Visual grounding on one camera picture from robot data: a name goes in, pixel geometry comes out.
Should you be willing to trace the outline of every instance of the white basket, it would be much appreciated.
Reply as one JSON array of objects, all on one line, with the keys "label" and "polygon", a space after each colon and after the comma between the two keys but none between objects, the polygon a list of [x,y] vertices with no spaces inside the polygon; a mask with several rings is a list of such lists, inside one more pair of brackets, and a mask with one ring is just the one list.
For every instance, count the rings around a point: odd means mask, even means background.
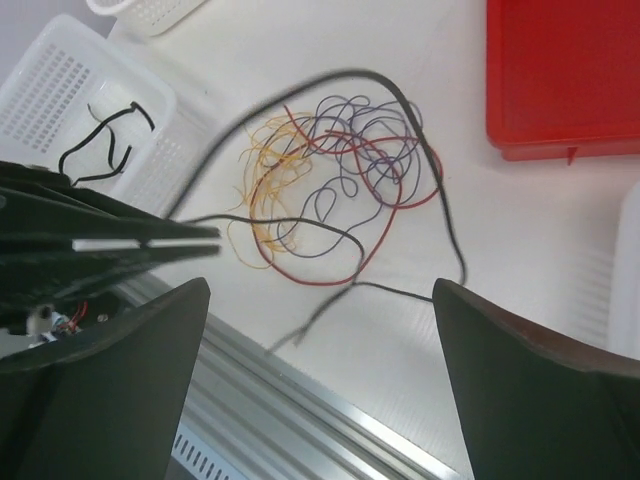
[{"label": "white basket", "polygon": [[159,35],[205,0],[87,0],[94,13],[114,16],[145,35]]},{"label": "white basket", "polygon": [[[175,92],[155,74],[72,17],[52,20],[0,89],[0,157],[58,171],[60,156],[98,125],[87,105],[102,120],[134,101],[155,130],[137,112],[110,123],[114,164],[132,147],[126,167],[116,177],[79,186],[162,215],[197,160],[202,126],[185,116]],[[104,129],[68,157],[65,173],[72,179],[109,173],[109,144]]]},{"label": "white basket", "polygon": [[640,183],[624,200],[611,282],[608,349],[640,360]]}]

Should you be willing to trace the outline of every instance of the black cable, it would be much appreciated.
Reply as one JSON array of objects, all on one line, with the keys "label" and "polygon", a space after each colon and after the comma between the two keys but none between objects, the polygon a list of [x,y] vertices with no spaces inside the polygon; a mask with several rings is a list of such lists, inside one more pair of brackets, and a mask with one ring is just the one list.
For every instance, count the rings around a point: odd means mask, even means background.
[{"label": "black cable", "polygon": [[[98,121],[97,117],[95,116],[95,114],[91,110],[91,106],[87,105],[87,108],[89,109],[90,115],[96,121]],[[116,175],[119,175],[123,171],[124,167],[126,166],[127,161],[129,160],[129,156],[131,155],[131,151],[133,150],[133,147],[131,145],[129,145],[127,147],[127,150],[125,151],[124,157],[120,161],[118,167],[114,168],[114,166],[113,166],[113,155],[114,155],[115,146],[116,146],[116,138],[115,138],[115,133],[113,132],[113,129],[109,126],[109,124],[111,122],[113,122],[114,120],[117,120],[120,117],[123,117],[125,115],[129,115],[130,113],[134,113],[135,111],[138,111],[138,112],[140,112],[142,114],[142,116],[145,118],[145,120],[149,124],[149,128],[151,129],[151,131],[155,130],[156,125],[155,125],[155,123],[153,123],[153,120],[151,119],[151,117],[149,116],[147,111],[144,108],[142,108],[142,106],[139,103],[131,102],[131,104],[130,104],[130,106],[128,108],[120,110],[119,112],[116,112],[113,115],[110,115],[109,117],[107,117],[104,120],[102,120],[99,123],[99,125],[84,140],[82,140],[80,143],[78,143],[75,147],[72,147],[69,150],[67,150],[66,152],[64,152],[60,156],[60,160],[58,161],[58,171],[59,171],[59,173],[61,175],[64,175],[64,164],[65,164],[65,162],[67,161],[67,159],[69,158],[69,156],[71,154],[76,153],[76,152],[82,150],[87,145],[89,145],[100,134],[100,132],[102,132],[102,130],[106,128],[106,129],[109,130],[109,133],[110,133],[109,156],[107,158],[107,162],[109,164],[109,167],[111,167],[112,171],[109,172],[109,173],[101,174],[101,175],[92,175],[92,176],[88,176],[88,177],[78,178],[74,182],[73,186],[76,186],[80,182],[91,182],[91,181],[96,181],[96,180],[106,180],[108,178],[115,177]]]},{"label": "black cable", "polygon": [[[365,70],[365,69],[346,69],[346,70],[338,70],[338,71],[333,71],[333,72],[329,72],[329,73],[325,73],[325,74],[321,74],[318,75],[306,82],[300,83],[297,86],[291,88],[290,90],[283,92],[279,95],[276,95],[274,97],[272,97],[271,99],[265,101],[264,103],[262,103],[261,105],[259,105],[258,107],[252,109],[251,111],[249,111],[247,114],[245,114],[243,117],[241,117],[240,119],[236,120],[234,123],[231,124],[231,126],[229,126],[209,147],[209,149],[207,150],[207,153],[202,157],[202,159],[200,160],[200,163],[198,164],[198,166],[196,167],[196,169],[194,170],[193,174],[191,175],[191,177],[189,178],[189,180],[187,181],[184,189],[182,190],[182,192],[180,192],[180,194],[178,195],[178,197],[176,198],[176,200],[174,201],[174,203],[171,205],[171,207],[169,208],[169,213],[167,214],[166,218],[172,218],[180,209],[180,207],[183,205],[184,201],[187,199],[187,197],[189,196],[189,194],[191,193],[191,190],[193,190],[193,188],[199,183],[199,180],[202,176],[202,174],[204,173],[204,171],[207,169],[207,167],[211,164],[211,162],[214,160],[215,156],[218,154],[218,152],[222,149],[222,147],[224,146],[224,144],[231,139],[235,133],[242,129],[242,127],[254,120],[255,118],[259,117],[260,115],[262,115],[263,113],[265,113],[266,111],[268,111],[269,109],[280,105],[281,103],[287,101],[287,100],[291,100],[292,98],[297,97],[298,95],[305,93],[309,90],[312,90],[320,85],[323,85],[325,83],[329,83],[329,82],[333,82],[336,80],[341,80],[341,79],[347,79],[347,78],[361,78],[361,79],[366,79],[366,80],[371,80],[375,83],[378,83],[379,85],[385,87],[397,100],[398,104],[400,105],[400,107],[402,108],[402,110],[404,111],[404,114],[407,116],[407,119],[409,120],[409,124],[411,125],[411,127],[413,128],[418,141],[420,143],[420,146],[422,147],[422,150],[424,151],[427,160],[429,162],[429,167],[431,168],[431,172],[436,180],[436,184],[438,187],[438,191],[440,192],[440,203],[442,206],[442,213],[444,215],[444,220],[445,220],[445,226],[447,229],[447,234],[449,236],[449,241],[451,243],[451,246],[454,250],[454,253],[456,255],[456,258],[458,260],[458,263],[460,265],[460,284],[464,285],[467,281],[467,263],[464,259],[464,255],[462,253],[462,250],[460,248],[460,245],[458,243],[458,239],[456,237],[456,233],[455,233],[455,229],[453,226],[453,218],[451,215],[451,209],[449,207],[449,200],[447,198],[447,193],[446,190],[444,188],[444,181],[442,179],[442,177],[440,176],[440,172],[438,171],[438,165],[437,162],[435,160],[435,157],[433,155],[433,150],[431,149],[431,146],[429,145],[429,142],[427,141],[424,132],[422,131],[422,128],[420,126],[420,122],[418,120],[418,118],[416,117],[412,107],[411,107],[411,103],[409,102],[409,100],[405,97],[405,95],[402,93],[402,91],[400,90],[400,88],[393,83],[390,79],[388,79],[387,77],[385,77],[382,74],[379,74],[377,72],[371,71],[371,70]],[[351,240],[352,242],[356,243],[356,245],[359,246],[359,248],[362,247],[362,244],[358,241],[357,238],[353,237],[352,235],[348,234],[347,232],[343,232],[337,228],[331,227],[330,225],[325,225],[325,224],[321,224],[319,222],[314,222],[312,220],[309,219],[302,219],[302,218],[293,218],[293,219],[275,219],[275,220],[252,220],[249,218],[243,218],[243,217],[237,217],[235,215],[209,215],[206,217],[201,217],[199,219],[195,219],[192,220],[191,222],[200,222],[200,221],[205,221],[205,220],[215,220],[215,219],[228,219],[228,220],[234,220],[234,221],[238,221],[238,222],[243,222],[243,223],[248,223],[248,224],[268,224],[268,223],[279,223],[282,221],[299,221],[302,223],[308,223],[310,225],[314,225],[318,228],[323,228],[329,231],[332,231],[334,233],[338,233],[340,235],[344,235],[346,238],[348,238],[349,240]],[[364,248],[361,249],[361,252],[363,253],[363,257],[361,259],[361,262],[364,259]],[[398,295],[403,295],[403,296],[407,296],[410,298],[415,298],[418,300],[423,300],[423,301],[427,301],[427,302],[432,302],[432,300],[428,297],[422,297],[421,295],[417,295],[415,293],[411,293],[411,292],[405,292],[403,290],[397,290],[395,288],[391,288],[391,287],[387,287],[385,285],[380,285],[377,283],[372,283],[372,282],[358,282],[357,281],[357,275],[354,276],[352,283],[350,283],[349,285],[347,285],[346,287],[344,287],[343,289],[339,290],[338,292],[336,292],[334,295],[330,296],[328,299],[326,299],[320,306],[318,306],[316,308],[316,310],[314,311],[313,315],[311,316],[311,318],[305,323],[304,326],[300,327],[299,329],[296,329],[294,332],[291,332],[289,335],[285,336],[284,338],[282,338],[280,341],[278,341],[271,349],[270,352],[274,352],[275,350],[277,350],[278,348],[280,348],[282,345],[284,345],[286,342],[288,342],[291,339],[297,339],[296,341],[299,343],[300,341],[302,341],[302,339],[304,339],[304,336],[309,332],[309,330],[311,329],[311,327],[314,325],[314,323],[320,318],[320,316],[326,312],[335,302],[337,302],[338,300],[340,300],[342,297],[344,297],[348,292],[351,291],[352,288],[356,287],[356,286],[369,286],[369,287],[374,287],[374,288],[378,288],[378,289],[382,289],[385,290],[387,292],[391,292],[391,293],[396,293]]]},{"label": "black cable", "polygon": [[[91,105],[89,105],[88,103],[87,109],[89,110],[89,114],[96,122],[98,122],[98,124],[102,123],[101,120],[93,113]],[[109,168],[111,168],[111,170],[115,170],[115,167],[113,166],[113,156],[116,151],[116,134],[113,132],[113,128],[111,128],[109,125],[107,125],[106,128],[107,130],[109,130],[109,156],[107,157],[107,163],[109,164]]]},{"label": "black cable", "polygon": [[153,123],[153,120],[151,120],[151,116],[147,113],[147,111],[142,108],[142,106],[138,102],[131,102],[131,107],[134,110],[138,110],[142,114],[142,116],[147,120],[149,128],[151,128],[151,131],[153,132],[156,129],[156,124]]},{"label": "black cable", "polygon": [[72,187],[75,187],[80,182],[95,182],[96,180],[106,180],[108,178],[115,177],[116,175],[120,175],[120,172],[122,172],[122,170],[124,170],[124,167],[127,165],[127,161],[131,156],[132,150],[133,150],[133,147],[129,145],[127,147],[127,150],[124,152],[124,157],[122,158],[122,161],[113,171],[109,173],[103,173],[101,175],[91,175],[88,177],[80,177],[75,182],[73,182]]}]

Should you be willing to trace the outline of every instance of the white table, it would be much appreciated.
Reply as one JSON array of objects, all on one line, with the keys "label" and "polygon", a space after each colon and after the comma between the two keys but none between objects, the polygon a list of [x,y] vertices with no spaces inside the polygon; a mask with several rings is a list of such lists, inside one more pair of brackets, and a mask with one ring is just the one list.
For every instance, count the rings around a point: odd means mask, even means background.
[{"label": "white table", "polygon": [[[157,71],[210,123],[327,69],[359,66],[394,79],[425,115],[446,167],[468,287],[543,325],[598,346],[606,341],[618,212],[640,178],[638,158],[509,164],[485,135],[485,2],[481,0],[210,0],[168,33],[111,40]],[[341,93],[340,86],[332,91]],[[370,91],[365,82],[347,89]],[[295,105],[315,106],[315,98]],[[183,217],[237,203],[240,135],[203,176]],[[255,258],[250,235],[234,227]],[[301,274],[331,275],[340,259]],[[271,345],[329,292],[221,258],[164,268],[170,284],[205,276],[211,311]],[[403,214],[365,278],[429,294],[456,279],[437,202]],[[245,295],[251,301],[245,301]],[[471,476],[432,307],[360,289],[282,357],[447,465]]]}]

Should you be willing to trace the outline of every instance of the red plastic box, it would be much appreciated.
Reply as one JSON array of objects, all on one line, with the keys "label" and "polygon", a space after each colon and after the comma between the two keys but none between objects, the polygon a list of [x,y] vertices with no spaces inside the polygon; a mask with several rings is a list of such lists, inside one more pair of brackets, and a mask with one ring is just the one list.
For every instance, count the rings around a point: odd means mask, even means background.
[{"label": "red plastic box", "polygon": [[640,153],[640,0],[487,1],[487,133],[506,160]]}]

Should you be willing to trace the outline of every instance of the vent slot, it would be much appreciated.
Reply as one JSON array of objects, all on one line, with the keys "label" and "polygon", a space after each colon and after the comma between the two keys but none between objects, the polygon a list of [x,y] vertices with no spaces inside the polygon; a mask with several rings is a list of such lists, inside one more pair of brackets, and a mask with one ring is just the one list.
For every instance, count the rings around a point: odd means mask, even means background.
[{"label": "vent slot", "polygon": [[23,74],[17,90],[0,110],[5,137],[47,153],[71,102],[80,95],[91,70],[56,45],[42,52]]},{"label": "vent slot", "polygon": [[197,480],[247,480],[182,423],[172,456]]}]

